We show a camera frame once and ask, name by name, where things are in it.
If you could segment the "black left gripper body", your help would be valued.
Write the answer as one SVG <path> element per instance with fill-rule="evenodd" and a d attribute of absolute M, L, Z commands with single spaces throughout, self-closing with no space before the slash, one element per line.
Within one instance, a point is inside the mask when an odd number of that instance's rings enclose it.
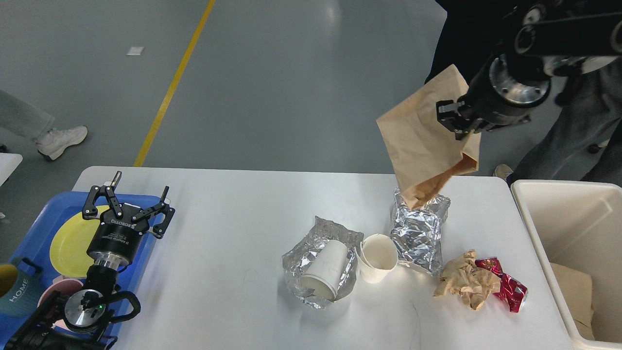
<path fill-rule="evenodd" d="M 116 211 L 107 209 L 100 216 L 98 226 L 86 254 L 94 261 L 115 261 L 118 266 L 133 263 L 141 244 L 143 233 L 149 228 L 148 220 L 131 222 L 143 209 L 128 203 L 121 205 L 122 218 L 116 217 Z"/>

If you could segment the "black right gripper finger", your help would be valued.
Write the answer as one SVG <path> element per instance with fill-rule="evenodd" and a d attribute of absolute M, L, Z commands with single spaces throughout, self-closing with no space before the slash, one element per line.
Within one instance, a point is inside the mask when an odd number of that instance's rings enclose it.
<path fill-rule="evenodd" d="M 479 133 L 479 118 L 465 101 L 442 100 L 436 102 L 437 121 L 454 134 L 457 141 Z"/>

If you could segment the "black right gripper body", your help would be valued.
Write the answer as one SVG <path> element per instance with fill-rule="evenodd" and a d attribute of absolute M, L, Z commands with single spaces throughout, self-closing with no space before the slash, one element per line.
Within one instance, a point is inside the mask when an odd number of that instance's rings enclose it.
<path fill-rule="evenodd" d="M 550 95 L 550 77 L 536 80 L 513 75 L 515 64 L 506 55 L 491 58 L 460 97 L 462 133 L 478 133 L 524 123 Z"/>

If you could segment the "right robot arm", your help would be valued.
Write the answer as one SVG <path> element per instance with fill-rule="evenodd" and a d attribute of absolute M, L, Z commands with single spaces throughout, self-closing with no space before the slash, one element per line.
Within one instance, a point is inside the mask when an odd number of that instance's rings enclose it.
<path fill-rule="evenodd" d="M 438 101 L 456 140 L 530 121 L 553 77 L 577 78 L 621 55 L 619 0 L 440 0 L 447 19 L 433 70 L 454 65 L 468 82 Z"/>

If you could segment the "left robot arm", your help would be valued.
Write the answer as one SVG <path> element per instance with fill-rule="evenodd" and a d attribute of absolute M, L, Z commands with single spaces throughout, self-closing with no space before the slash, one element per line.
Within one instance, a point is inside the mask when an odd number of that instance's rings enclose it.
<path fill-rule="evenodd" d="M 142 208 L 121 202 L 115 189 L 122 173 L 108 184 L 92 186 L 82 219 L 96 221 L 85 254 L 92 260 L 80 290 L 64 296 L 53 291 L 7 340 L 7 350 L 108 350 L 117 341 L 107 329 L 138 316 L 138 297 L 118 284 L 135 261 L 144 237 L 162 239 L 175 209 L 165 186 L 156 204 Z"/>

